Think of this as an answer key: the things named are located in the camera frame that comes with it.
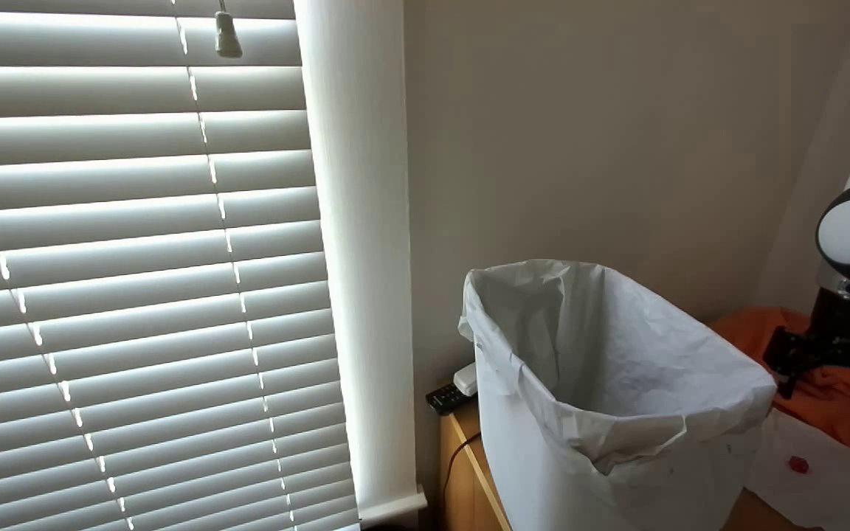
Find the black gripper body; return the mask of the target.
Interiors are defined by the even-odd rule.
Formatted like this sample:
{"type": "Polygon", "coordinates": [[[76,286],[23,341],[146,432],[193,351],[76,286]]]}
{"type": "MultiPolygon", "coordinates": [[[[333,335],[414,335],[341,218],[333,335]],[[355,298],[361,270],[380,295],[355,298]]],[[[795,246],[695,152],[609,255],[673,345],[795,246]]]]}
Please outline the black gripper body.
{"type": "Polygon", "coordinates": [[[822,291],[804,335],[776,329],[764,363],[776,372],[782,400],[791,400],[822,367],[850,370],[850,286],[844,293],[822,291]]]}

